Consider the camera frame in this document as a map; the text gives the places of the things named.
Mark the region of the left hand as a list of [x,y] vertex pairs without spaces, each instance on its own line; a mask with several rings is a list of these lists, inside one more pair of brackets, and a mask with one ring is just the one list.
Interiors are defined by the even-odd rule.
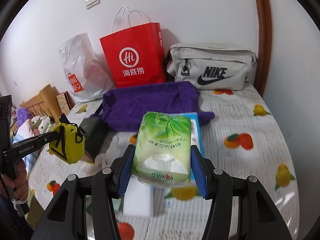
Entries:
[[14,180],[11,180],[6,174],[1,174],[3,181],[7,188],[14,189],[15,197],[18,198],[21,201],[25,201],[28,198],[28,180],[27,180],[27,171],[26,166],[23,160],[20,160],[20,162],[16,166],[17,168],[17,175]]

